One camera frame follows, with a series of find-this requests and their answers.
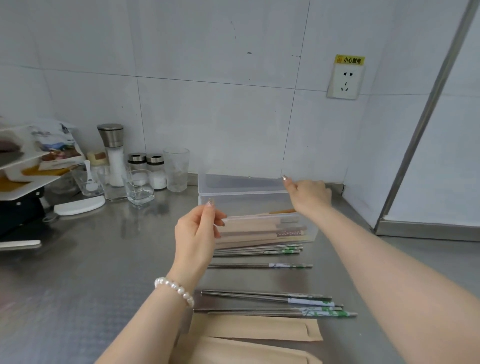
wall tile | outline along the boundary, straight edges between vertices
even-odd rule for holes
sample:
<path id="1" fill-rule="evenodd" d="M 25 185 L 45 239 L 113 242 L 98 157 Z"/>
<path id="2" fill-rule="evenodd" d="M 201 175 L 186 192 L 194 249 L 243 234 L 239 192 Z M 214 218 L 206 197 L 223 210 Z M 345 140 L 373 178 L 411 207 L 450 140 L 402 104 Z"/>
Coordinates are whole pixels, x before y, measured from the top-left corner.
<path id="1" fill-rule="evenodd" d="M 368 96 L 326 98 L 296 90 L 282 173 L 296 179 L 343 182 Z"/>
<path id="2" fill-rule="evenodd" d="M 295 87 L 308 0 L 129 3 L 139 76 Z"/>
<path id="3" fill-rule="evenodd" d="M 144 152 L 144 132 L 135 77 L 45 71 L 56 117 L 74 124 L 75 140 L 86 153 L 102 149 L 98 124 L 123 124 L 126 153 Z"/>
<path id="4" fill-rule="evenodd" d="M 480 103 L 441 96 L 387 219 L 480 226 Z"/>
<path id="5" fill-rule="evenodd" d="M 297 88 L 326 91 L 336 54 L 366 56 L 361 93 L 369 94 L 392 26 L 393 0 L 312 0 Z"/>
<path id="6" fill-rule="evenodd" d="M 0 116 L 5 123 L 24 124 L 52 115 L 43 71 L 0 65 Z"/>
<path id="7" fill-rule="evenodd" d="M 428 95 L 370 96 L 345 176 L 343 196 L 373 226 Z"/>
<path id="8" fill-rule="evenodd" d="M 26 0 L 0 2 L 0 64 L 40 68 Z"/>
<path id="9" fill-rule="evenodd" d="M 373 94 L 429 94 L 467 0 L 398 1 Z"/>
<path id="10" fill-rule="evenodd" d="M 135 75 L 126 0 L 29 0 L 44 68 Z"/>
<path id="11" fill-rule="evenodd" d="M 448 76 L 443 93 L 480 96 L 480 15 L 477 12 L 462 49 Z"/>
<path id="12" fill-rule="evenodd" d="M 138 78 L 146 149 L 183 146 L 190 171 L 279 177 L 294 90 Z"/>

woman's left hand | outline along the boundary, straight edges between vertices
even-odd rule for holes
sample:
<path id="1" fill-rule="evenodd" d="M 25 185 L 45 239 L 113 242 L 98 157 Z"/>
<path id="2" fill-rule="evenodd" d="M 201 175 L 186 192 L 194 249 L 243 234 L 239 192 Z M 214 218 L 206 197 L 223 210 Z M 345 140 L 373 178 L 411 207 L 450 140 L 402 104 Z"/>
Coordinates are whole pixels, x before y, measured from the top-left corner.
<path id="1" fill-rule="evenodd" d="M 212 260 L 215 238 L 220 237 L 215 225 L 224 226 L 226 214 L 213 203 L 195 207 L 181 217 L 175 226 L 175 260 L 167 278 L 192 292 Z"/>

pearl bracelet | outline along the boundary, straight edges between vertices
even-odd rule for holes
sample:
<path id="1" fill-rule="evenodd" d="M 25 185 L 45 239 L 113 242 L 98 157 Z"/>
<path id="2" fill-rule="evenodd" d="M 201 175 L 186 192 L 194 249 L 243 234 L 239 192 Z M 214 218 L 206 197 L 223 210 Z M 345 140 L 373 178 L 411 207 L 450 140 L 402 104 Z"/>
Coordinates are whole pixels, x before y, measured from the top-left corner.
<path id="1" fill-rule="evenodd" d="M 187 301 L 188 306 L 193 307 L 193 305 L 195 304 L 193 297 L 188 292 L 185 292 L 185 289 L 181 287 L 179 284 L 172 282 L 165 277 L 157 278 L 155 280 L 155 288 L 157 288 L 159 284 L 166 284 L 167 286 L 176 290 L 178 294 Z"/>

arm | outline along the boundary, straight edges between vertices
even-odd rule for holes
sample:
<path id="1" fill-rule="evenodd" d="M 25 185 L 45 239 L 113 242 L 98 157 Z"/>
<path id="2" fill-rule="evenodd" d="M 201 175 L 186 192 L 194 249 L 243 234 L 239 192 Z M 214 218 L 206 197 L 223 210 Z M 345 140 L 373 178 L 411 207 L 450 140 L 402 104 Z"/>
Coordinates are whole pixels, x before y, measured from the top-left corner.
<path id="1" fill-rule="evenodd" d="M 313 181 L 285 181 L 295 209 L 331 241 L 358 292 L 407 363 L 478 363 L 480 301 L 330 206 Z"/>
<path id="2" fill-rule="evenodd" d="M 212 260 L 215 237 L 220 237 L 214 224 L 223 226 L 221 219 L 226 217 L 213 204 L 207 204 L 179 219 L 169 280 L 187 292 L 193 291 Z M 186 307 L 186 301 L 174 289 L 159 285 L 97 363 L 167 363 Z"/>

pepper grinder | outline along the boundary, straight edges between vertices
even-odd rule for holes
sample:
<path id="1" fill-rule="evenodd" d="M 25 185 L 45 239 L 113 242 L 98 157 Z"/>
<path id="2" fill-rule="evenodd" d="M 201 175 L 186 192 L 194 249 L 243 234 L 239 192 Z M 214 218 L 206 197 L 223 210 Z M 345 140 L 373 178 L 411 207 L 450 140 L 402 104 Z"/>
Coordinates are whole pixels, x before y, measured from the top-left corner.
<path id="1" fill-rule="evenodd" d="M 122 175 L 125 173 L 123 165 L 123 125 L 100 124 L 96 128 L 102 137 L 110 162 L 110 185 L 122 187 Z"/>

